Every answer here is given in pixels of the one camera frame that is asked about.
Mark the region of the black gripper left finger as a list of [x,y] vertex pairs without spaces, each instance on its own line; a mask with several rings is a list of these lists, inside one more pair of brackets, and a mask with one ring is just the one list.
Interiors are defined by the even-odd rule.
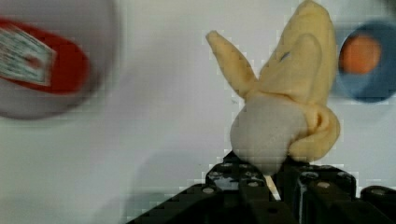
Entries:
[[205,175],[126,224],[299,224],[259,170],[230,152]]

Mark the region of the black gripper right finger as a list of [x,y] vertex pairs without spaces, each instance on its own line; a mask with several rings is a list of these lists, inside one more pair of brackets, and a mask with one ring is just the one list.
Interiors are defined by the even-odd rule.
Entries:
[[395,190],[358,190],[357,179],[339,168],[286,159],[274,181],[299,224],[395,224]]

